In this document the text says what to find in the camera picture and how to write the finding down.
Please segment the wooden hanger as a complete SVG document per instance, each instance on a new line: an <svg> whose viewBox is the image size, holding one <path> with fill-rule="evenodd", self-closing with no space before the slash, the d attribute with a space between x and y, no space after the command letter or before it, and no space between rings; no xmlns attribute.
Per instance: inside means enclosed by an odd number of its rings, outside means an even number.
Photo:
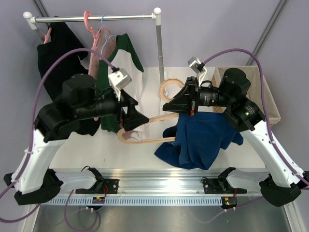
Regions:
<svg viewBox="0 0 309 232"><path fill-rule="evenodd" d="M159 97L164 103L169 103L172 98L168 97L165 93L166 87L168 85L177 85L178 87L182 88L184 87L184 83L177 78L168 78L162 82L159 88ZM178 118L178 113L169 113L165 115L155 116L149 119L149 122L143 124L143 126L146 126L147 129L147 135L150 136L150 138L146 139L135 139L131 138L131 135L128 136L128 131L125 131L124 129L120 129L117 133L117 137L119 141L121 141L124 144L128 145L137 145L137 144L155 144L155 143L164 143L164 142L173 142L175 140L175 137L160 137L160 138L151 138L152 132L156 132L156 129L154 129L154 126L151 126L151 124L156 124L157 122L169 120L173 118Z"/></svg>

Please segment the blue t shirt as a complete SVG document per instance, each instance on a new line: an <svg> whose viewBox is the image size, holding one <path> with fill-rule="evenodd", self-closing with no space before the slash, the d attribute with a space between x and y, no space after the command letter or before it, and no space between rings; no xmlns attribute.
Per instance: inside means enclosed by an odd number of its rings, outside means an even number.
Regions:
<svg viewBox="0 0 309 232"><path fill-rule="evenodd" d="M220 149L226 150L231 143L242 145L244 141L223 114L213 112L180 114L177 124L165 129L163 137L175 137L175 140L164 142L155 156L171 166L188 170L208 170Z"/></svg>

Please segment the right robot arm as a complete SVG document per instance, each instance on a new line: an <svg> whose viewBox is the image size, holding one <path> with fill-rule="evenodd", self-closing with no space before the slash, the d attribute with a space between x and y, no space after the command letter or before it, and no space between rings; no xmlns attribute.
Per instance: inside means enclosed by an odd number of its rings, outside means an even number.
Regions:
<svg viewBox="0 0 309 232"><path fill-rule="evenodd" d="M265 108L247 98L251 86L244 71L225 70L218 87L199 87L197 79L188 77L184 87L165 103L163 111L192 116L199 106L223 106L222 115L254 148L268 173L243 172L234 167L218 176L218 186L224 192L245 189L262 194L273 206L294 201L309 185L309 173L300 168L273 135Z"/></svg>

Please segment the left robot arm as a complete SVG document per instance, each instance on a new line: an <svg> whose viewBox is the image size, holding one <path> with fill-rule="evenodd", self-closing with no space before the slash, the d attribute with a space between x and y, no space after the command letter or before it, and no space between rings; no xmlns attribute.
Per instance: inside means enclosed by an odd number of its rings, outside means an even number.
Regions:
<svg viewBox="0 0 309 232"><path fill-rule="evenodd" d="M26 152L26 166L6 174L4 181L16 189L14 198L19 205L46 203L60 192L81 191L95 194L104 186L104 177L93 167L79 172L56 172L50 163L56 152L80 129L81 122L95 117L115 116L126 131L131 131L149 119L141 114L138 102L121 90L99 94L93 77L77 74L65 81L57 101L40 109L33 128L31 150Z"/></svg>

